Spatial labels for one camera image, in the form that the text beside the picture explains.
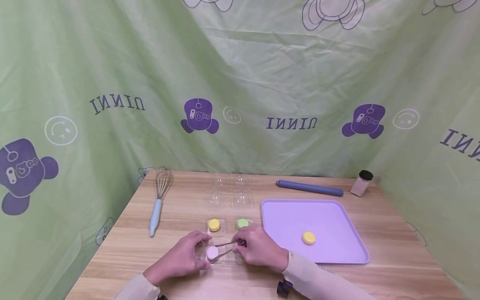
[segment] hand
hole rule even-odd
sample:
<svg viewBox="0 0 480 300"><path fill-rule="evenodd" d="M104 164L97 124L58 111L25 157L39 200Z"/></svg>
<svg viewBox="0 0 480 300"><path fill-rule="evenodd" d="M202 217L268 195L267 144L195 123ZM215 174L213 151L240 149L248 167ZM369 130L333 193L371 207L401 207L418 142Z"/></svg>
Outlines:
<svg viewBox="0 0 480 300"><path fill-rule="evenodd" d="M232 241L242 239L247 246L237 245L234 253L240 253L248 264L271 267L283 272L288 266L288 250L280 248L261 226L245 226Z"/></svg>
<svg viewBox="0 0 480 300"><path fill-rule="evenodd" d="M154 286L171 277L180 277L199 271L208 270L211 264L195 257L195 246L212 237L196 230L181 238L167 254L145 270L144 276Z"/></svg>

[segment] blue rolling pin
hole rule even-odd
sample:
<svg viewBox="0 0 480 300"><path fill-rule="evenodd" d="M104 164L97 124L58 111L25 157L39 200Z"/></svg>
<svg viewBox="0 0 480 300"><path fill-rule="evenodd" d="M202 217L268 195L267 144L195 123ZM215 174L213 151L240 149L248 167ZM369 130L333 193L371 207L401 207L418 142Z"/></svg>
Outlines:
<svg viewBox="0 0 480 300"><path fill-rule="evenodd" d="M276 182L276 184L281 188L294 189L294 190L305 191L305 192L315 192L318 194L325 194L325 195L331 195L331 196L337 196L337 197L343 196L343 190L336 189L336 188L327 188L325 186L305 184L305 183L292 182L292 181L286 181L286 180L279 180Z"/></svg>

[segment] tweezers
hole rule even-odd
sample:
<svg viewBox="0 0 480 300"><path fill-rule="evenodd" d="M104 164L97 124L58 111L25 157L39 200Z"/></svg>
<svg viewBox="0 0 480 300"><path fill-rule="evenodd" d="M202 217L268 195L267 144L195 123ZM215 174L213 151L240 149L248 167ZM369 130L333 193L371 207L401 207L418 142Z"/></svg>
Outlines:
<svg viewBox="0 0 480 300"><path fill-rule="evenodd" d="M227 246L227 245L230 245L230 244L236 244L238 242L241 242L241 244L240 244L241 246L246 246L246 244L247 244L247 241L240 239L240 240L231 241L229 243L220 244L220 245L213 245L213 246L214 247L222 247L222 246Z"/></svg>
<svg viewBox="0 0 480 300"><path fill-rule="evenodd" d="M227 245L235 244L235 243L240 243L241 246L245 246L245 247L247 246L247 241L240 239L240 240L231 241L230 243L225 243L225 244L220 244L220 245L213 245L213 247L222 247L222 246L227 246ZM225 253L220 254L220 255L217 256L216 258L212 259L212 260L210 261L210 263L212 264L212 263L216 262L220 257L222 257L222 256L224 256L224 255L227 255L228 253L230 253L230 252L232 252L232 251L233 251L233 248L230 249L230 250L228 250L228 251L225 252Z"/></svg>

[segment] wooden table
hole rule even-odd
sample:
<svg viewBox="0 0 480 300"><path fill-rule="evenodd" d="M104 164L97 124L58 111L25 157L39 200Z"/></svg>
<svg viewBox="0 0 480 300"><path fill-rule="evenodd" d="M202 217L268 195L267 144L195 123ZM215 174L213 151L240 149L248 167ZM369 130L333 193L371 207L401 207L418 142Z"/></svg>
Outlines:
<svg viewBox="0 0 480 300"><path fill-rule="evenodd" d="M174 172L154 238L148 236L155 192L155 173L150 172L121 214L117 223L71 290L67 300L113 299L137 273L165 254L177 240L193 230L206 230L214 216L204 201L211 195L211 173ZM233 174L228 192L234 194ZM335 199L345 207L367 247L371 260L364 266L328 266L377 299L441 300L463 299L437 262L417 240L380 189L372 184L362 198L348 192L351 179L244 175L248 180L252 207L227 204L222 218L235 221L238 215L261 221L260 203L265 199ZM279 188L278 179L341 188L342 198ZM173 279L161 286L170 300L191 299L277 299L276 285L282 276L259 267L216 265L212 271ZM289 299L304 299L293 292Z"/></svg>

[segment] whisk wires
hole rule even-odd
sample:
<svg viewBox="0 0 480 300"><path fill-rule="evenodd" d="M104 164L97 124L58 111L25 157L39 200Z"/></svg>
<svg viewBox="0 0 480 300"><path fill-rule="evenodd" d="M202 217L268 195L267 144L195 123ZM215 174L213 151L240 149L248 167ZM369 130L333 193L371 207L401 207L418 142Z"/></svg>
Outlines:
<svg viewBox="0 0 480 300"><path fill-rule="evenodd" d="M173 182L173 174L169 168L159 167L156 170L156 196L163 199Z"/></svg>

